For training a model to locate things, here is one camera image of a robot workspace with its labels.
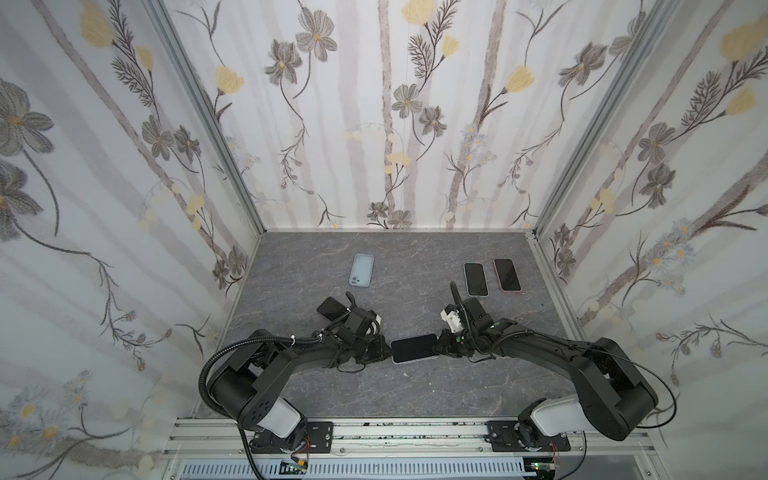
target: metal mounting plate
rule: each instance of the metal mounting plate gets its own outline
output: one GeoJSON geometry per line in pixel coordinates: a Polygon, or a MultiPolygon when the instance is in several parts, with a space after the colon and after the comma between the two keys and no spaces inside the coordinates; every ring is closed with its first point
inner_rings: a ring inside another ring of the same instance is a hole
{"type": "MultiPolygon", "coordinates": [[[[331,452],[333,422],[308,422],[306,432],[310,437],[310,455],[331,452]]],[[[272,445],[272,433],[266,430],[253,434],[250,451],[254,455],[258,453],[283,453],[279,447],[272,445]]]]}
{"type": "MultiPolygon", "coordinates": [[[[515,424],[517,420],[513,421],[498,421],[491,420],[488,422],[488,437],[491,439],[491,447],[494,452],[530,452],[517,441],[517,435],[515,434],[515,424]]],[[[554,444],[559,452],[569,452],[571,450],[571,443],[568,441],[567,436],[556,435],[554,437],[545,437],[549,442],[554,444]]],[[[541,449],[536,452],[553,452],[551,444],[547,442],[541,449]]]]}

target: yellow flower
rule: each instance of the yellow flower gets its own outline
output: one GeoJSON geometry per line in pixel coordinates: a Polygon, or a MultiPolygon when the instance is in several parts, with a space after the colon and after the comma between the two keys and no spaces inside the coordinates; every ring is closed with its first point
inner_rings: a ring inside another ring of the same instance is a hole
{"type": "Polygon", "coordinates": [[[187,215],[194,215],[198,209],[203,208],[205,197],[202,195],[192,195],[187,202],[187,215]]]}
{"type": "Polygon", "coordinates": [[[8,448],[10,448],[10,449],[13,449],[13,448],[15,448],[15,447],[16,447],[16,446],[17,446],[19,443],[21,443],[21,442],[22,442],[22,436],[21,436],[21,435],[19,435],[18,433],[15,433],[15,434],[14,434],[14,435],[13,435],[13,436],[12,436],[12,437],[11,437],[11,438],[8,440],[8,443],[6,444],[6,446],[8,446],[8,448]]]}
{"type": "Polygon", "coordinates": [[[82,5],[80,36],[96,48],[112,45],[112,28],[107,18],[91,0],[84,0],[82,5]]]}
{"type": "Polygon", "coordinates": [[[141,64],[147,70],[152,70],[154,67],[154,59],[152,58],[152,52],[147,47],[136,47],[136,54],[139,56],[141,64]]]}
{"type": "Polygon", "coordinates": [[[144,218],[146,218],[150,222],[156,222],[157,221],[157,210],[155,210],[154,208],[147,208],[144,211],[144,218]]]}
{"type": "Polygon", "coordinates": [[[399,164],[403,167],[408,167],[412,162],[411,157],[402,152],[393,152],[387,155],[386,159],[389,160],[389,163],[391,164],[399,164]]]}
{"type": "Polygon", "coordinates": [[[723,36],[720,54],[727,60],[739,61],[746,57],[768,34],[768,16],[755,23],[747,23],[723,36]]]}
{"type": "Polygon", "coordinates": [[[749,85],[741,88],[735,97],[731,98],[725,113],[728,115],[741,115],[752,110],[755,106],[755,94],[749,85]]]}
{"type": "Polygon", "coordinates": [[[35,406],[31,403],[28,403],[24,407],[22,407],[22,418],[26,419],[29,417],[33,412],[35,411],[35,406]]]}
{"type": "Polygon", "coordinates": [[[402,16],[408,23],[424,25],[432,18],[432,10],[435,8],[435,0],[410,0],[402,8],[402,16]]]}
{"type": "Polygon", "coordinates": [[[607,188],[600,190],[600,203],[603,204],[603,209],[606,214],[612,214],[614,212],[614,195],[607,188]]]}
{"type": "Polygon", "coordinates": [[[233,94],[243,86],[243,78],[229,68],[219,65],[216,67],[216,86],[225,94],[233,94]]]}
{"type": "Polygon", "coordinates": [[[442,56],[450,57],[458,50],[458,40],[451,35],[446,35],[442,39],[442,56]]]}
{"type": "Polygon", "coordinates": [[[46,440],[50,440],[54,438],[57,430],[58,430],[58,427],[56,425],[49,426],[48,428],[43,430],[43,438],[46,440]]]}
{"type": "Polygon", "coordinates": [[[523,91],[533,83],[533,80],[533,75],[531,75],[531,71],[528,70],[528,67],[520,65],[512,71],[511,75],[509,75],[509,80],[507,80],[504,89],[512,93],[523,91]]]}

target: floral wallpaper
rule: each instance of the floral wallpaper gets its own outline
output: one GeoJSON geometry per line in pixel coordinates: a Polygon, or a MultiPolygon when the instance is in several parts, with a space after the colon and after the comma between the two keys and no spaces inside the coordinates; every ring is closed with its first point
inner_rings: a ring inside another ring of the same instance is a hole
{"type": "Polygon", "coordinates": [[[670,383],[675,479],[764,476],[767,111],[766,6],[681,2],[540,232],[587,335],[670,383]]]}
{"type": "Polygon", "coordinates": [[[0,7],[0,464],[160,478],[251,230],[140,4],[0,7]]]}
{"type": "Polygon", "coordinates": [[[653,2],[165,0],[267,227],[530,228],[653,2]]]}

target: vent grille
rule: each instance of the vent grille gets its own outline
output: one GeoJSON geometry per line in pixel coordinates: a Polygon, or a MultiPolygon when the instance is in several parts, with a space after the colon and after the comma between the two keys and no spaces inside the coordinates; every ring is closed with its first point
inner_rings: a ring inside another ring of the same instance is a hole
{"type": "MultiPolygon", "coordinates": [[[[281,459],[256,460],[267,478],[508,478],[535,477],[522,458],[317,458],[305,475],[280,475],[281,459]]],[[[247,460],[187,460],[181,480],[253,480],[247,460]]]]}

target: gray flower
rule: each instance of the gray flower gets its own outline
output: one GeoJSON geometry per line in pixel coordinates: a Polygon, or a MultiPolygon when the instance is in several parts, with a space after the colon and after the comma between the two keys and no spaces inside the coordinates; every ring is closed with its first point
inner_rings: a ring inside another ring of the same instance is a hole
{"type": "Polygon", "coordinates": [[[16,215],[37,215],[43,211],[38,203],[22,192],[27,174],[0,159],[0,242],[19,237],[16,215]]]}
{"type": "Polygon", "coordinates": [[[227,275],[229,272],[230,269],[227,267],[227,263],[224,260],[216,260],[216,265],[214,266],[214,278],[219,280],[219,290],[223,290],[223,288],[227,286],[227,275]]]}
{"type": "Polygon", "coordinates": [[[554,231],[554,242],[565,245],[571,239],[571,229],[563,223],[558,230],[554,231]]]}
{"type": "Polygon", "coordinates": [[[411,217],[411,212],[396,210],[389,216],[389,226],[395,230],[404,230],[411,226],[411,221],[408,220],[411,217]]]}
{"type": "Polygon", "coordinates": [[[38,152],[53,151],[53,144],[41,131],[53,128],[53,121],[29,111],[29,97],[14,84],[0,80],[0,155],[16,155],[23,144],[38,152]]]}
{"type": "Polygon", "coordinates": [[[603,66],[605,63],[606,45],[592,45],[590,41],[579,55],[576,55],[576,65],[560,70],[560,80],[558,84],[564,87],[568,82],[576,80],[576,83],[583,85],[587,82],[589,74],[593,70],[603,66]]]}
{"type": "Polygon", "coordinates": [[[672,180],[677,170],[670,170],[666,164],[660,164],[648,172],[648,184],[640,190],[640,195],[650,195],[649,208],[664,205],[667,198],[664,197],[664,189],[672,188],[672,180]]]}
{"type": "Polygon", "coordinates": [[[371,202],[371,213],[366,215],[371,220],[378,220],[379,217],[386,218],[389,207],[384,202],[371,202]]]}
{"type": "Polygon", "coordinates": [[[564,248],[558,253],[558,268],[561,270],[563,276],[571,274],[571,268],[576,266],[576,259],[573,252],[564,248]]]}
{"type": "Polygon", "coordinates": [[[295,84],[295,69],[301,66],[301,57],[299,52],[296,51],[296,47],[293,46],[293,42],[282,41],[278,43],[277,40],[272,40],[270,58],[275,61],[275,64],[264,68],[264,73],[270,76],[270,81],[275,85],[279,85],[283,75],[285,75],[289,82],[295,84]]]}
{"type": "Polygon", "coordinates": [[[242,252],[237,249],[237,245],[232,246],[229,258],[227,258],[227,264],[233,275],[240,275],[240,272],[245,270],[246,258],[242,252]]]}
{"type": "Polygon", "coordinates": [[[315,15],[307,7],[301,8],[299,23],[304,30],[296,34],[296,46],[305,52],[315,51],[320,61],[328,60],[326,50],[336,51],[336,43],[328,35],[333,32],[333,22],[322,10],[315,10],[315,15]]]}
{"type": "Polygon", "coordinates": [[[657,164],[667,156],[664,153],[662,145],[666,145],[672,141],[672,135],[674,135],[674,128],[667,128],[666,122],[659,122],[650,128],[648,136],[641,138],[637,144],[642,148],[638,154],[637,159],[639,161],[646,161],[650,157],[651,163],[657,164]]]}
{"type": "Polygon", "coordinates": [[[154,115],[149,116],[149,121],[141,124],[141,136],[145,142],[152,144],[152,156],[157,158],[162,154],[164,160],[170,158],[169,147],[174,146],[174,137],[168,130],[161,132],[160,125],[154,115]]]}
{"type": "Polygon", "coordinates": [[[183,125],[179,125],[179,129],[176,130],[174,137],[176,137],[176,145],[179,147],[179,152],[182,154],[186,153],[187,159],[192,163],[193,155],[200,155],[200,141],[192,140],[190,132],[183,125]]]}
{"type": "Polygon", "coordinates": [[[629,33],[629,35],[622,35],[621,37],[614,38],[614,42],[608,49],[608,54],[613,56],[622,55],[629,50],[629,47],[634,40],[634,36],[637,35],[637,31],[640,30],[640,25],[643,24],[643,20],[645,20],[645,12],[640,12],[637,17],[632,18],[629,21],[629,25],[627,25],[627,33],[629,33]]]}
{"type": "Polygon", "coordinates": [[[400,118],[407,118],[411,112],[418,114],[422,110],[422,102],[414,100],[419,86],[416,84],[400,85],[395,89],[395,98],[397,101],[392,105],[393,110],[400,110],[400,118]]]}
{"type": "Polygon", "coordinates": [[[442,135],[442,132],[445,131],[446,128],[448,128],[448,125],[442,123],[440,119],[443,117],[442,112],[440,111],[440,107],[427,107],[422,112],[422,116],[419,118],[419,121],[424,124],[424,130],[422,131],[422,135],[427,135],[429,132],[432,131],[432,129],[435,130],[435,135],[439,137],[442,135]]]}

